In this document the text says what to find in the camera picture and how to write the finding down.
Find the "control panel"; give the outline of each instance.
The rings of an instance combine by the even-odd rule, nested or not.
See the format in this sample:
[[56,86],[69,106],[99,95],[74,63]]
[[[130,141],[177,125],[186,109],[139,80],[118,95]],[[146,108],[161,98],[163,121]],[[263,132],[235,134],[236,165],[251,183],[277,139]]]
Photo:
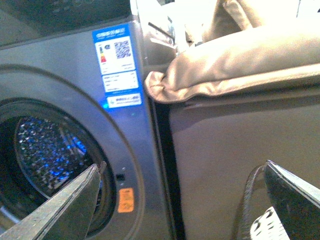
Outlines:
[[127,17],[130,0],[4,0],[18,18],[40,24],[50,32],[64,32]]

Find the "front-load washing machine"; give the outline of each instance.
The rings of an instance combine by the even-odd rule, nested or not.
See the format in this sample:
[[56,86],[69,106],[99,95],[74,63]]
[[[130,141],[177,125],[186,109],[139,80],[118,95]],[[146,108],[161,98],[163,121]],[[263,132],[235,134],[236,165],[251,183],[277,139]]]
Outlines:
[[3,0],[0,16],[1,227],[106,161],[87,238],[175,239],[142,87],[176,56],[159,3]]

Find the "gray panel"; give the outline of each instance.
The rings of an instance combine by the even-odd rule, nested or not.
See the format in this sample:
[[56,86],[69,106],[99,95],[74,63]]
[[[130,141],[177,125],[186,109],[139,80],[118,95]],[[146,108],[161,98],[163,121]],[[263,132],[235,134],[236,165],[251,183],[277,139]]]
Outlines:
[[[134,39],[139,27],[138,23],[132,27],[132,41],[134,47],[142,48],[141,39]],[[134,211],[118,213],[116,205],[110,222],[91,239],[173,238],[147,99],[140,106],[108,113],[99,106],[105,94],[91,31],[1,50],[0,93],[0,101],[31,98],[64,110],[100,143],[114,174],[125,173],[125,181],[117,182],[116,188],[134,188]]]
[[1,9],[0,33],[0,46],[41,37],[35,29]]
[[[188,240],[234,237],[246,179],[266,160],[320,187],[319,96],[203,102],[206,107],[177,107],[170,117]],[[271,206],[264,188],[253,202],[254,217]]]

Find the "blue sticker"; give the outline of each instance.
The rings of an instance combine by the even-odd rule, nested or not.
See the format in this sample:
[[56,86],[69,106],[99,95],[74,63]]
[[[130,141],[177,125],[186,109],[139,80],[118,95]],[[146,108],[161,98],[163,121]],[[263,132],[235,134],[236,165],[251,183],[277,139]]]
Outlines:
[[96,30],[92,37],[105,92],[103,107],[141,105],[142,87],[129,24]]

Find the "orange sticker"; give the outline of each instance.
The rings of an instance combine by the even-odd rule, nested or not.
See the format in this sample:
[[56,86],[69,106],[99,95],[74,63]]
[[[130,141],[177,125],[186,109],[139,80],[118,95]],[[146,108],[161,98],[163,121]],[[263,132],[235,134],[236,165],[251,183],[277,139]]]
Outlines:
[[119,196],[118,213],[131,213],[135,209],[134,189],[120,189]]

